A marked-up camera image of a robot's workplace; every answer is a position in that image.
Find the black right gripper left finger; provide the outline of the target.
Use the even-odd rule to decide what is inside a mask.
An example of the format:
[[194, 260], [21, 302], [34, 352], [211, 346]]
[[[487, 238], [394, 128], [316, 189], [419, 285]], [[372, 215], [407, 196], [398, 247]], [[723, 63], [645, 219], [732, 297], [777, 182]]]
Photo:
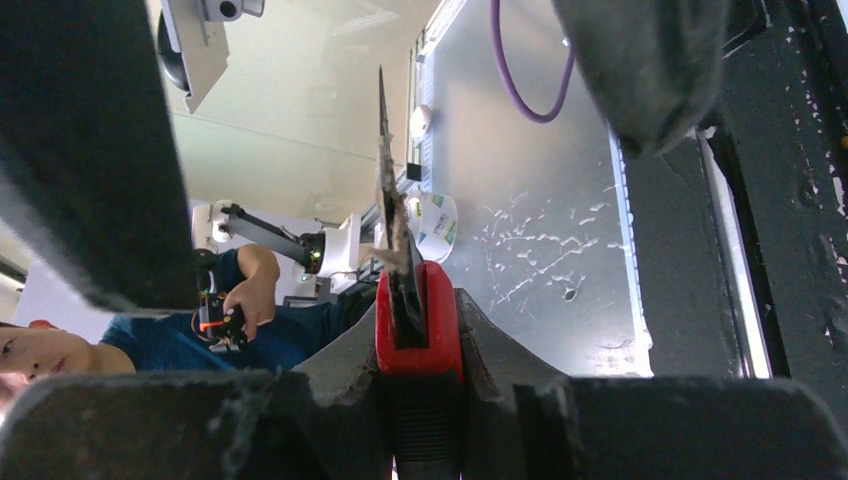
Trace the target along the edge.
[[5, 479], [387, 479], [375, 315], [291, 371], [62, 375], [1, 428]]

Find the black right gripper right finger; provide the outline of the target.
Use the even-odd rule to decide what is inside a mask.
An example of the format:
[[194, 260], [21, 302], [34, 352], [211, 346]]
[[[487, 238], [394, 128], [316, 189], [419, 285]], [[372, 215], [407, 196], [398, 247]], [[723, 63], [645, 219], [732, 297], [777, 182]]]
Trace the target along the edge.
[[468, 479], [843, 479], [847, 440], [788, 380], [579, 378], [455, 292]]

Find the red black utility knife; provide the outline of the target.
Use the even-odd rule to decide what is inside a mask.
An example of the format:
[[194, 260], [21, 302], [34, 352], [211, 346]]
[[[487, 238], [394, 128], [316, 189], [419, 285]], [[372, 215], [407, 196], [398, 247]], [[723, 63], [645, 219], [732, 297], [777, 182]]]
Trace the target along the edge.
[[378, 286], [375, 347], [390, 445], [401, 479], [458, 479], [462, 366], [455, 315], [429, 331], [427, 264], [397, 186], [385, 86], [378, 86], [377, 204], [386, 244]]

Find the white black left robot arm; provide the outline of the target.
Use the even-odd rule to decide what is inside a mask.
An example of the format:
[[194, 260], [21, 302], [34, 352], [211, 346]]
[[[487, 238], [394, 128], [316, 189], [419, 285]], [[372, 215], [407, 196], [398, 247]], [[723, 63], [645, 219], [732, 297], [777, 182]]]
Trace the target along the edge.
[[1, 218], [94, 307], [196, 306], [187, 196], [143, 2], [2, 3]]

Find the person in blue shirt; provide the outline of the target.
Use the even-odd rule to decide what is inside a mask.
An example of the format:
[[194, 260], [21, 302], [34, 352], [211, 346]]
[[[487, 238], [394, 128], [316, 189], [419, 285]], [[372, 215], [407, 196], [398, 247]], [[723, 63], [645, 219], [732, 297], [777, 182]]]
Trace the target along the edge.
[[335, 303], [281, 306], [275, 298], [279, 262], [272, 250], [257, 244], [218, 255], [217, 272], [224, 307], [239, 307], [246, 317], [246, 348], [212, 350], [201, 339], [194, 314], [162, 319], [117, 315], [95, 343], [46, 320], [28, 326], [2, 323], [2, 402], [51, 375], [290, 370], [352, 328], [376, 299], [376, 288], [369, 285]]

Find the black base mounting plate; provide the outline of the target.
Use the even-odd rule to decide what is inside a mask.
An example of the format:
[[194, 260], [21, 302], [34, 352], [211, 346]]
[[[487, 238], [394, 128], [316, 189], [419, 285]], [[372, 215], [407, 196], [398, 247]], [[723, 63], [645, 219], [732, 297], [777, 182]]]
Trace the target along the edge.
[[847, 102], [832, 1], [737, 1], [712, 109], [624, 160], [661, 376], [785, 377], [847, 419]]

